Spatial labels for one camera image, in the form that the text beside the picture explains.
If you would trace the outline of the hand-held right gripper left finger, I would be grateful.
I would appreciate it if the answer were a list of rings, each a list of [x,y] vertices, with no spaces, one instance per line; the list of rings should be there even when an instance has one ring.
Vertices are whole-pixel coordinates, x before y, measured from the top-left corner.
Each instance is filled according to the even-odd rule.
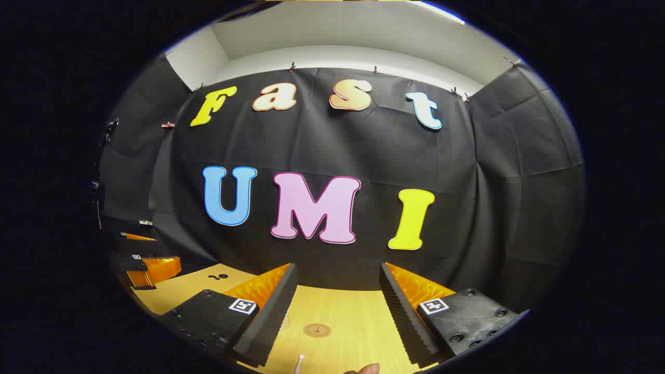
[[[298,281],[297,265],[288,263],[224,292],[203,289],[158,320],[223,364],[264,366]]]

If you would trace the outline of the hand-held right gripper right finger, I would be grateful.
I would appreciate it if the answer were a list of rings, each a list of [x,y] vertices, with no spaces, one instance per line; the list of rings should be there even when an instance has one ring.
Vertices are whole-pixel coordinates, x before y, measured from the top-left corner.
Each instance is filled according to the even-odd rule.
[[[463,355],[521,319],[473,287],[453,291],[387,262],[379,285],[408,359],[419,367]]]

